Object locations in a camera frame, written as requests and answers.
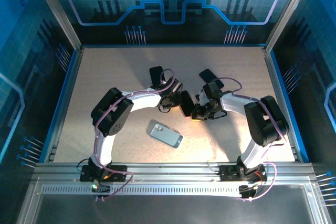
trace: speckled tabletop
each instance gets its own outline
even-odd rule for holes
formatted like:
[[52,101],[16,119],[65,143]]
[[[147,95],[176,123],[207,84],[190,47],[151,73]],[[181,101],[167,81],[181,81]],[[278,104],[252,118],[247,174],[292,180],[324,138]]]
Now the speckled tabletop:
[[[79,68],[54,162],[78,162],[91,155],[94,130],[90,113],[113,87],[135,91],[149,87],[149,68],[162,66],[175,71],[184,89],[194,98],[204,82],[198,74],[206,68],[218,77],[232,77],[255,97],[274,95],[261,48],[226,47],[146,47],[88,48]],[[237,84],[225,81],[225,89]],[[183,135],[175,149],[151,138],[148,131],[156,123],[165,124]],[[115,138],[114,162],[200,163],[235,161],[246,149],[250,136],[246,118],[228,116],[206,122],[185,118],[180,108],[160,113],[157,108],[132,112]],[[272,148],[268,161],[294,161],[289,144]]]

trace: smartphone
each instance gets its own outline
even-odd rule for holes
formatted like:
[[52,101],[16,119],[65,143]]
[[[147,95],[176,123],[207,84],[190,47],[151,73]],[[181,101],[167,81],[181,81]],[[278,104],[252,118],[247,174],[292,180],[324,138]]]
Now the smartphone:
[[156,140],[159,140],[173,148],[178,148],[183,136],[170,128],[156,124],[150,134],[150,136]]
[[[205,83],[210,83],[214,79],[217,79],[218,77],[214,75],[214,73],[211,72],[210,69],[205,69],[204,71],[199,73],[200,77]],[[217,86],[221,89],[224,87],[224,84],[220,80],[216,80]]]
[[195,107],[193,100],[191,99],[188,91],[184,90],[181,92],[181,105],[180,108],[185,117],[191,116],[191,113]]
[[160,75],[163,72],[163,68],[161,66],[150,68],[149,74],[151,75],[153,87],[157,87],[161,84]]

